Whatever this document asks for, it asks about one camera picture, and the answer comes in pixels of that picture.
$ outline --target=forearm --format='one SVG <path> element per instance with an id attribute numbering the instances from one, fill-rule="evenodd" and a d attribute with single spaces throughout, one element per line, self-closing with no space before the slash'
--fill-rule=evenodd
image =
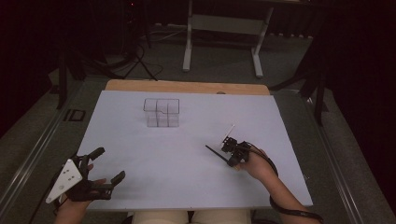
<path id="1" fill-rule="evenodd" d="M 84 218 L 85 213 L 67 214 L 58 212 L 54 224 L 79 224 Z"/>
<path id="2" fill-rule="evenodd" d="M 274 202 L 285 209 L 299 210 L 308 212 L 306 209 L 289 191 L 289 189 L 283 184 L 283 182 L 276 176 L 267 174 L 265 178 L 261 178 L 260 181 L 267 188 Z M 319 224 L 319 221 L 313 218 L 297 217 L 280 213 L 283 223 L 285 224 Z"/>

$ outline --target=human hand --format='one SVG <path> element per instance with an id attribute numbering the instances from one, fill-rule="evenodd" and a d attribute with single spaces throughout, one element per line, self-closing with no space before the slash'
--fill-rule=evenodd
<path id="1" fill-rule="evenodd" d="M 266 178 L 276 176 L 276 172 L 271 164 L 265 159 L 267 154 L 256 147 L 251 147 L 248 153 L 248 161 L 240 162 L 236 165 L 237 169 L 246 170 L 252 177 L 263 182 Z"/>
<path id="2" fill-rule="evenodd" d="M 88 166 L 88 170 L 93 168 L 93 164 Z M 93 181 L 94 184 L 105 184 L 105 179 L 99 179 Z M 84 218 L 85 212 L 87 210 L 88 205 L 90 205 L 92 201 L 86 202 L 73 202 L 67 199 L 67 196 L 64 194 L 62 196 L 61 206 L 58 208 L 58 213 L 55 219 L 56 224 L 75 224 L 80 223 Z"/>

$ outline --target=robotic hand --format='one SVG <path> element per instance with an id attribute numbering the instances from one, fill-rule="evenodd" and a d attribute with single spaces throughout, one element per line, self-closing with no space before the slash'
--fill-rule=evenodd
<path id="1" fill-rule="evenodd" d="M 111 193 L 125 177 L 122 171 L 111 179 L 110 184 L 97 185 L 88 179 L 89 160 L 94 161 L 105 152 L 103 147 L 97 148 L 89 155 L 74 156 L 67 160 L 64 168 L 59 173 L 46 202 L 52 203 L 64 193 L 74 202 L 93 200 L 110 200 Z"/>

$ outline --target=metal rail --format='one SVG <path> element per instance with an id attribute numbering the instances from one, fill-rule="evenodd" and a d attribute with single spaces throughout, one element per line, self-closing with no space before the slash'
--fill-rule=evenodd
<path id="1" fill-rule="evenodd" d="M 11 206 L 15 203 L 17 197 L 19 196 L 21 190 L 23 189 L 29 176 L 35 169 L 39 159 L 47 148 L 51 137 L 56 132 L 57 127 L 64 117 L 67 107 L 70 105 L 71 101 L 76 97 L 78 91 L 82 86 L 82 82 L 74 82 L 71 87 L 70 94 L 66 100 L 62 109 L 55 112 L 52 119 L 49 121 L 44 132 L 40 135 L 35 146 L 32 148 L 30 154 L 25 159 L 23 164 L 19 167 L 15 175 L 12 177 L 10 183 L 8 184 L 4 194 L 0 199 L 0 223 L 3 223 L 6 219 L 7 213 Z"/>

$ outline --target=cable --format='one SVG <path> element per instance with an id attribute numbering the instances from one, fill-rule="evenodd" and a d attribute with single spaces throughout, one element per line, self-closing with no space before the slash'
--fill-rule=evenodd
<path id="1" fill-rule="evenodd" d="M 40 198 L 40 201 L 38 202 L 38 205 L 35 207 L 35 211 L 33 214 L 30 216 L 29 224 L 33 223 L 33 220 L 35 219 L 35 215 L 37 215 L 38 209 L 40 208 L 41 204 L 44 201 L 44 198 L 46 197 L 47 193 L 50 191 L 51 184 L 47 187 L 47 189 L 44 191 L 43 195 Z"/>

